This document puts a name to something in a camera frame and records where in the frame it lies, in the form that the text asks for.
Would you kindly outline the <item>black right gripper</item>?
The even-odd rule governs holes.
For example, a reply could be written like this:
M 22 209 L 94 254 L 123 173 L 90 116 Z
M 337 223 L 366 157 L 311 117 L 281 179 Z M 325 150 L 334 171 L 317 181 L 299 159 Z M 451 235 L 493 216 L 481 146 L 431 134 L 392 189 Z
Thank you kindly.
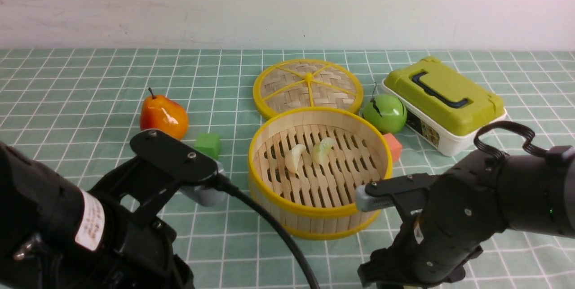
M 393 243 L 374 250 L 358 268 L 362 286 L 431 288 L 462 280 L 466 262 L 482 253 L 481 243 L 509 227 L 496 194 L 501 164 L 476 150 L 440 175 L 415 173 L 359 186 L 357 210 L 394 207 L 402 219 Z

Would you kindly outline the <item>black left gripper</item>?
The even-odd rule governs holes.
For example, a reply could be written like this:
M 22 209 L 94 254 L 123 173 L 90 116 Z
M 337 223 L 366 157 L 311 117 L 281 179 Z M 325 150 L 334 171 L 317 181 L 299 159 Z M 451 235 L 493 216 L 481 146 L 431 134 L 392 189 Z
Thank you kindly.
M 226 195 L 214 183 L 223 166 L 158 129 L 138 133 L 130 146 L 137 157 L 78 190 L 76 286 L 193 289 L 191 269 L 174 253 L 176 232 L 158 213 L 178 189 L 203 207 L 220 205 Z

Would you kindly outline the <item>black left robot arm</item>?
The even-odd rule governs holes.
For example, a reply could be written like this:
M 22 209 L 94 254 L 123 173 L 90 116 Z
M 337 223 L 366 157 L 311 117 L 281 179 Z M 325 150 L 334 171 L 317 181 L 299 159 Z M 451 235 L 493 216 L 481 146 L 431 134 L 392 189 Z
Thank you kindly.
M 85 191 L 1 144 L 1 283 L 15 289 L 192 289 L 158 213 L 178 191 L 204 206 L 222 195 L 220 162 L 156 129 L 135 156 Z

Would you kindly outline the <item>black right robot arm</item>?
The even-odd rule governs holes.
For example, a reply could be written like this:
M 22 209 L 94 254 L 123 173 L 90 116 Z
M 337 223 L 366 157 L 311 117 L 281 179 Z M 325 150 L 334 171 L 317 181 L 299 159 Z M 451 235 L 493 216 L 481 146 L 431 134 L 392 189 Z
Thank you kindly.
M 358 268 L 363 287 L 432 288 L 465 278 L 481 244 L 512 229 L 574 238 L 574 148 L 500 158 L 470 152 L 440 175 L 417 173 L 357 189 L 357 209 L 395 207 L 393 243 Z

